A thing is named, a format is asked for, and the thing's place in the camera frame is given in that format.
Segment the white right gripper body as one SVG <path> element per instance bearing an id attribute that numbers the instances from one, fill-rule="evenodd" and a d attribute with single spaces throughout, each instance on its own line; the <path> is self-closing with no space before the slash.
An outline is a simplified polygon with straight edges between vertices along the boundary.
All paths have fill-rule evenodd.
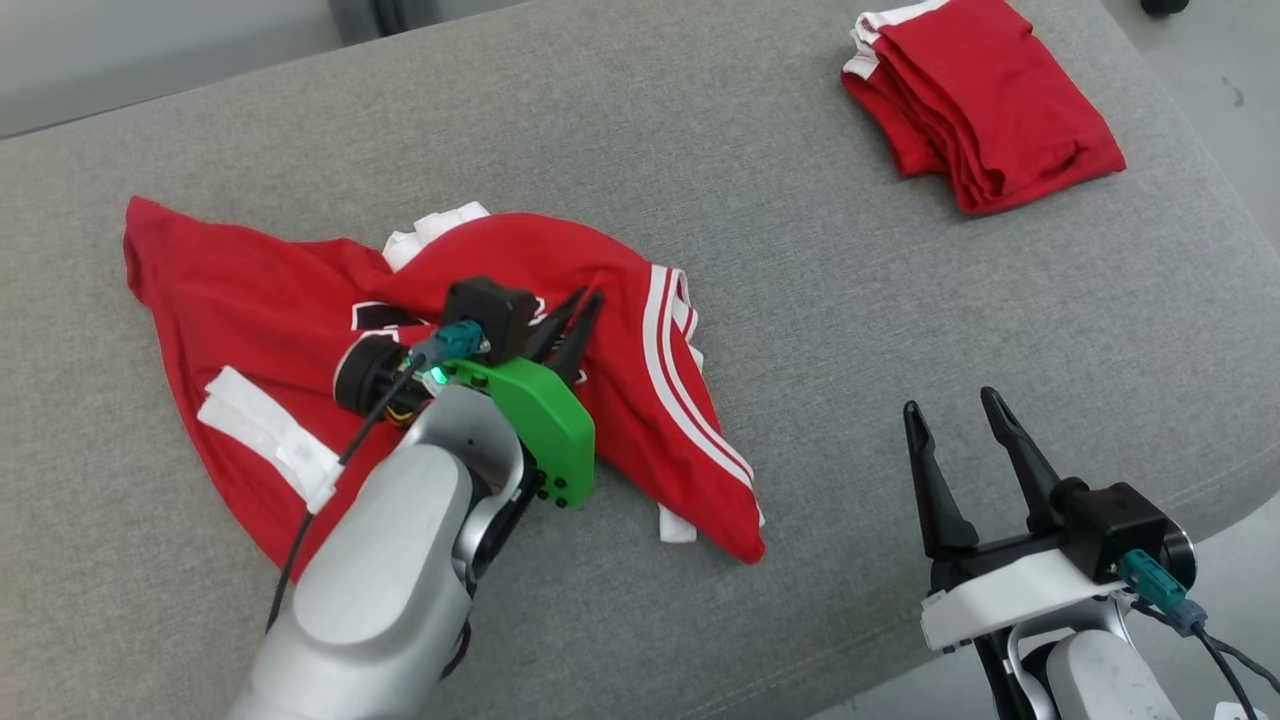
<path id="1" fill-rule="evenodd" d="M 1029 547 L 1027 537 L 992 546 L 986 553 L 933 560 L 931 593 L 922 601 L 920 628 L 927 646 L 946 650 L 1096 596 L 1106 600 L 1121 588 L 1120 582 L 1093 582 L 1055 547 L 1001 568 L 991 566 L 1000 555 Z"/>

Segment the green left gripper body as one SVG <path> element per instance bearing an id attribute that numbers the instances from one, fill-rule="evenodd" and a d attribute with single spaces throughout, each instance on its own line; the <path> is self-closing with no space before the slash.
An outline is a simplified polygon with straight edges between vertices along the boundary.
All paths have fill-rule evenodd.
<path id="1" fill-rule="evenodd" d="M 526 357 L 497 366 L 456 359 L 444 364 L 451 384 L 488 395 L 549 482 L 561 506 L 580 509 L 595 484 L 596 428 L 573 391 L 550 368 Z"/>

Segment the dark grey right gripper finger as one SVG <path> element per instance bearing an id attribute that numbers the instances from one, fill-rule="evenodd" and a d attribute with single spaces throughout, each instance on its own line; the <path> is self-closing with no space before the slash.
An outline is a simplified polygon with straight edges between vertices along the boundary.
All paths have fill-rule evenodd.
<path id="1" fill-rule="evenodd" d="M 934 437 L 914 400 L 905 402 L 902 421 L 925 556 L 942 560 L 975 548 L 979 543 L 977 529 L 955 502 L 934 456 Z"/>
<path id="2" fill-rule="evenodd" d="M 1036 534 L 1057 530 L 1061 519 L 1050 501 L 1061 482 L 1059 474 L 995 387 L 980 388 L 980 402 L 992 436 L 1012 464 L 1028 509 L 1027 529 Z"/>

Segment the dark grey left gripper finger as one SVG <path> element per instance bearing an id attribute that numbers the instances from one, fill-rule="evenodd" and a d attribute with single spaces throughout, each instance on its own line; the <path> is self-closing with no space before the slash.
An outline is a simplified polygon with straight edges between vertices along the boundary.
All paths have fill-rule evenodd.
<path id="1" fill-rule="evenodd" d="M 558 343 L 563 340 L 566 329 L 573 320 L 585 291 L 585 287 L 579 287 L 563 302 L 556 306 L 554 310 L 534 324 L 532 334 L 524 350 L 526 359 L 545 361 L 554 354 Z"/>
<path id="2" fill-rule="evenodd" d="M 549 346 L 548 368 L 573 389 L 582 375 L 582 360 L 605 302 L 602 291 L 576 291 L 556 315 L 556 333 Z"/>

